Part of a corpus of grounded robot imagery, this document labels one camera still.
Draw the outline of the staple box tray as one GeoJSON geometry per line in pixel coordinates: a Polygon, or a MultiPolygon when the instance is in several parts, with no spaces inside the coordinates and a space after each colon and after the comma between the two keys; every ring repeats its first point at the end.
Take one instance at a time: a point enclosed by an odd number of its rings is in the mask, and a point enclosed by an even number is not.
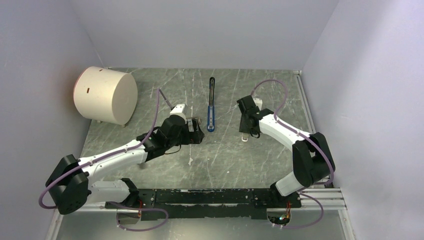
{"type": "Polygon", "coordinates": [[[189,117],[187,122],[193,129],[198,129],[201,125],[201,119],[199,117],[189,117]]]}

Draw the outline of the beige white stapler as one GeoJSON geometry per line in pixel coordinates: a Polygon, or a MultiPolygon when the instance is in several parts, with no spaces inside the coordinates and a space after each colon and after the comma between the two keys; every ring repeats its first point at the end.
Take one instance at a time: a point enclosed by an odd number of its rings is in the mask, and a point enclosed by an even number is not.
{"type": "Polygon", "coordinates": [[[243,142],[247,142],[247,141],[249,140],[249,136],[250,136],[250,134],[249,134],[249,133],[242,133],[242,134],[241,134],[241,140],[242,140],[243,142]]]}

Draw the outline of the blue black stapler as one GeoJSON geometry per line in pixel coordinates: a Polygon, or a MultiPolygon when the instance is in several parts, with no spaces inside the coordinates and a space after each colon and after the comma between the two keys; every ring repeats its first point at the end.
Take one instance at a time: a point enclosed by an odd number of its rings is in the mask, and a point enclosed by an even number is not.
{"type": "Polygon", "coordinates": [[[214,97],[215,97],[215,78],[212,76],[209,79],[209,104],[208,104],[208,124],[207,131],[213,132],[215,130],[215,106],[214,106],[214,97]]]}

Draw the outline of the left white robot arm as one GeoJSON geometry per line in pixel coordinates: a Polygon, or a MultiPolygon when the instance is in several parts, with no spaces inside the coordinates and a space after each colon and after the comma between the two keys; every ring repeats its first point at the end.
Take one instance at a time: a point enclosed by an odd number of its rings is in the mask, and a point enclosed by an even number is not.
{"type": "Polygon", "coordinates": [[[173,147],[200,144],[205,136],[200,126],[197,117],[184,120],[171,115],[151,133],[144,133],[113,150],[79,159],[72,154],[64,156],[47,179],[46,192],[62,215],[98,202],[115,202],[132,208],[138,203],[139,190],[129,178],[102,179],[114,170],[167,155],[173,147]]]}

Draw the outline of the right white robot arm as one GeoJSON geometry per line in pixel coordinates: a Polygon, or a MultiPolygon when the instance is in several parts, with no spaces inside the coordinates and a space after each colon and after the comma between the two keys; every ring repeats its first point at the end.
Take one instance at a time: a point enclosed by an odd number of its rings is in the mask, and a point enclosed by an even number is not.
{"type": "Polygon", "coordinates": [[[251,95],[237,100],[241,112],[242,139],[267,135],[291,151],[292,171],[271,185],[270,202],[282,207],[289,195],[308,188],[324,178],[332,179],[336,170],[325,136],[302,131],[281,120],[273,111],[259,108],[260,99],[251,95]]]}

